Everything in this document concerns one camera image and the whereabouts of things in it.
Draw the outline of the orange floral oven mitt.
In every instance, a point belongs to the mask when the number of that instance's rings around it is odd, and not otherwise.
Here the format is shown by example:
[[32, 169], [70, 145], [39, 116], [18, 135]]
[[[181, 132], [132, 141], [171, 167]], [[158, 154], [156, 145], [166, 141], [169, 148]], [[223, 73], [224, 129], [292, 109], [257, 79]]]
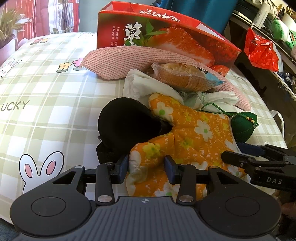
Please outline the orange floral oven mitt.
[[221, 159], [224, 151], [238, 152], [230, 119], [224, 114], [196, 111], [170, 96], [154, 93], [149, 109], [155, 117], [168, 121], [172, 129], [148, 142], [136, 144], [129, 155], [126, 188], [129, 196], [172, 196], [180, 186], [171, 185], [164, 169], [164, 157], [177, 164], [191, 164], [206, 170], [217, 166], [234, 176], [246, 179], [246, 173]]

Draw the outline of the pink knitted cloth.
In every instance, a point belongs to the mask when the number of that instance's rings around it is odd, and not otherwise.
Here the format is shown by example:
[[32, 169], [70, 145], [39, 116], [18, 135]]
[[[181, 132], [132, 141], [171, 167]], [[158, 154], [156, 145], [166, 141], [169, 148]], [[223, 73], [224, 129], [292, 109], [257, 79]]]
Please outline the pink knitted cloth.
[[126, 77], [131, 69], [143, 72], [155, 62], [180, 63], [204, 69], [222, 81], [218, 86], [212, 87], [214, 92], [232, 91], [239, 98], [236, 106], [245, 111], [251, 110], [245, 95], [225, 77], [192, 58], [170, 51], [141, 46], [105, 47], [89, 52], [80, 66], [106, 80], [115, 80]]

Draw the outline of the black round soft object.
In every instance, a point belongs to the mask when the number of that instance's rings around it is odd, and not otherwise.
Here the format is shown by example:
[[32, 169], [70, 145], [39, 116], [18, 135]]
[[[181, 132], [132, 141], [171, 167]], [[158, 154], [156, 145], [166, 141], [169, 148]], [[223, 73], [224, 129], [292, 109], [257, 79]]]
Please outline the black round soft object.
[[96, 148], [100, 164], [116, 163], [139, 143], [167, 134], [172, 125], [155, 116], [137, 100], [120, 97], [110, 101], [98, 117], [100, 144]]

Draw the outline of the dark wooden shelf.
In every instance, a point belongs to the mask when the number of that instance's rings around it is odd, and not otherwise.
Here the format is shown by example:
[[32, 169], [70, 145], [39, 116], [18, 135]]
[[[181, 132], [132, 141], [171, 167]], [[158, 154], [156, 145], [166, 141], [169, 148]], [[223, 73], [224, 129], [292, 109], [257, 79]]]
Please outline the dark wooden shelf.
[[295, 132], [295, 64], [277, 50], [276, 43], [233, 15], [231, 41], [242, 50], [235, 66], [247, 77], [271, 110], [283, 115], [287, 132]]

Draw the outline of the checked bunny tablecloth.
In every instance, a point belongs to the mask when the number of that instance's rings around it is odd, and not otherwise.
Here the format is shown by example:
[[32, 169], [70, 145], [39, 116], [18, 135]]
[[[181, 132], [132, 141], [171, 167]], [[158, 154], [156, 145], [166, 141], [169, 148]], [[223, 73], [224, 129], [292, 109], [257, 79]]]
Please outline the checked bunny tablecloth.
[[104, 80], [80, 66], [94, 33], [31, 39], [1, 66], [1, 218], [24, 190], [77, 165], [98, 163], [98, 117], [121, 97], [125, 81]]

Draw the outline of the red plastic bag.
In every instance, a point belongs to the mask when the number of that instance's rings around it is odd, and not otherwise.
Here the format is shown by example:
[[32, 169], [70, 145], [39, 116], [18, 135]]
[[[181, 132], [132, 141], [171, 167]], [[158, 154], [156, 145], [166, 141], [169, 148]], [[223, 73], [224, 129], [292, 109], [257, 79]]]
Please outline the red plastic bag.
[[247, 31], [244, 52], [254, 67], [271, 72], [283, 71], [282, 58], [274, 42], [255, 34], [252, 28]]

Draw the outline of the packaged bread bun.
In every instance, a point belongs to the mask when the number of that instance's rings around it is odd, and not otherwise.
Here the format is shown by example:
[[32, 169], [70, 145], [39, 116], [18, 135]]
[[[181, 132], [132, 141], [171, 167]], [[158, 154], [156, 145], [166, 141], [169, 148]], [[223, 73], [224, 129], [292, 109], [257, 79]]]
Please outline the packaged bread bun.
[[156, 62], [152, 64], [152, 70], [154, 78], [177, 90], [205, 92], [225, 82], [211, 69], [207, 70], [203, 66]]

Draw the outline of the white tube bottle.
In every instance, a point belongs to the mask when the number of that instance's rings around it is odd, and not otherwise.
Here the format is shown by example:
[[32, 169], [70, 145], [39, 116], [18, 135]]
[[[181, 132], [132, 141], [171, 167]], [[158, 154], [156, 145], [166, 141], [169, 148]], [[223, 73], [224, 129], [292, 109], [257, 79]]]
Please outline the white tube bottle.
[[264, 0], [251, 24], [251, 28], [254, 26], [258, 27], [259, 29], [263, 26], [264, 21], [267, 18], [267, 15], [270, 11], [271, 6], [269, 5], [268, 1]]

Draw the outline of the teal curtain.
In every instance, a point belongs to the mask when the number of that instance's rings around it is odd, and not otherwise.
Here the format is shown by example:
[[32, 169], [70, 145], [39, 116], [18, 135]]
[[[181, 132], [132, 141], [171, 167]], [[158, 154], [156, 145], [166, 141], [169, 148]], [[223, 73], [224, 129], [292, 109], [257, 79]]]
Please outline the teal curtain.
[[154, 6], [190, 16], [222, 33], [238, 0], [161, 0]]

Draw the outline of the red strawberry cardboard box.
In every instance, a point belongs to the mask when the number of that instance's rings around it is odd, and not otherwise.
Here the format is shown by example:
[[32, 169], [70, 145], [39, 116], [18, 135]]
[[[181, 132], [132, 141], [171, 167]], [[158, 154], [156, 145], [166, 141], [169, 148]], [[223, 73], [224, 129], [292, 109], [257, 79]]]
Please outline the red strawberry cardboard box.
[[98, 13], [97, 47], [143, 46], [190, 57], [225, 76], [241, 50], [200, 20], [123, 1]]

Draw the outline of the potted green plant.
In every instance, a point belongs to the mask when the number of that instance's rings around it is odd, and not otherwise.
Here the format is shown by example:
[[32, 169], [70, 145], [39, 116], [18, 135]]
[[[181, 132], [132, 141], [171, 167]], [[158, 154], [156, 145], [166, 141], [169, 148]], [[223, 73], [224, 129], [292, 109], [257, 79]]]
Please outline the potted green plant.
[[15, 39], [17, 33], [23, 31], [23, 26], [31, 21], [19, 9], [3, 8], [1, 10], [1, 48]]

